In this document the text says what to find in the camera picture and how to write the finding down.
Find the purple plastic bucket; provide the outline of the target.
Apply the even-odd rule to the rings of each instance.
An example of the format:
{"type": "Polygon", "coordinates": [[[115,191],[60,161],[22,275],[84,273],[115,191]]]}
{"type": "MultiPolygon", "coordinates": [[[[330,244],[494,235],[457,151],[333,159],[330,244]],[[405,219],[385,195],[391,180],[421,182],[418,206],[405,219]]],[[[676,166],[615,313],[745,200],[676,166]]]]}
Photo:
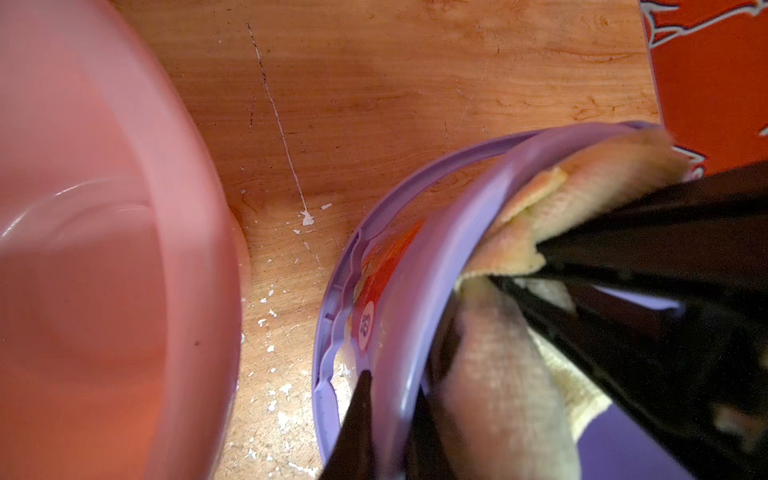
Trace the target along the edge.
{"type": "Polygon", "coordinates": [[[374,479],[407,479],[404,450],[434,361],[451,358],[455,283],[507,201],[532,178],[611,137],[659,128],[591,123],[517,133],[413,174],[356,229],[328,284],[313,352],[312,408],[325,464],[358,378],[372,374],[374,479]]]}

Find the yellow cloth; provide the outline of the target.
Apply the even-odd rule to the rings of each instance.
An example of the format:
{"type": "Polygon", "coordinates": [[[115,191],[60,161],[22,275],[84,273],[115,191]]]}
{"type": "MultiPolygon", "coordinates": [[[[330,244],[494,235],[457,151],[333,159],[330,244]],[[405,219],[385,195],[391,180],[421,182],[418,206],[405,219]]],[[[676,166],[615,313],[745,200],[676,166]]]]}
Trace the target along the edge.
{"type": "Polygon", "coordinates": [[[503,206],[455,283],[448,339],[454,354],[432,364],[430,409],[453,475],[580,477],[577,439],[608,398],[529,329],[517,303],[491,279],[519,277],[541,298],[573,311],[563,284],[532,280],[545,263],[538,245],[680,182],[687,169],[665,130],[637,130],[568,156],[503,206]]]}

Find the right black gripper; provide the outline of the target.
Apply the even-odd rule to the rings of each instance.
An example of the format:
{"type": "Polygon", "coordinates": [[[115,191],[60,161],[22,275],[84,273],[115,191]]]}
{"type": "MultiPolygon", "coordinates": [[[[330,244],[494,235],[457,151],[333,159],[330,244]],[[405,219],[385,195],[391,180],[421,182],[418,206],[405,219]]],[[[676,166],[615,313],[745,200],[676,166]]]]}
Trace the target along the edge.
{"type": "Polygon", "coordinates": [[[696,478],[766,478],[767,164],[663,188],[538,250],[539,278],[491,277],[534,330],[696,478]]]}

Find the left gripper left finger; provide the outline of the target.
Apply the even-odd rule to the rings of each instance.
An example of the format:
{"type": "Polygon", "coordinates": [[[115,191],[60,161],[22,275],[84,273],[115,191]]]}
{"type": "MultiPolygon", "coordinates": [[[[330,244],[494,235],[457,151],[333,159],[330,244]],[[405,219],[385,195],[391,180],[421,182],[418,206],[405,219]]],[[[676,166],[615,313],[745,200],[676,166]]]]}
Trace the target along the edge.
{"type": "Polygon", "coordinates": [[[372,440],[372,374],[363,371],[357,381],[333,452],[320,480],[369,480],[375,478],[376,458],[372,440]]]}

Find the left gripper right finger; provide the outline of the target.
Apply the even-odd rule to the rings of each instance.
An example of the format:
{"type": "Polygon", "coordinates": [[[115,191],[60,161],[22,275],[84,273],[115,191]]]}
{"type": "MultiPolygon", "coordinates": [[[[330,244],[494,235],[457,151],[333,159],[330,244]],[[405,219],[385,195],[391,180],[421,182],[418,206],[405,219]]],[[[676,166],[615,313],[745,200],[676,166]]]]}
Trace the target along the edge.
{"type": "Polygon", "coordinates": [[[429,402],[422,390],[417,396],[404,457],[408,480],[456,479],[439,438],[429,402]]]}

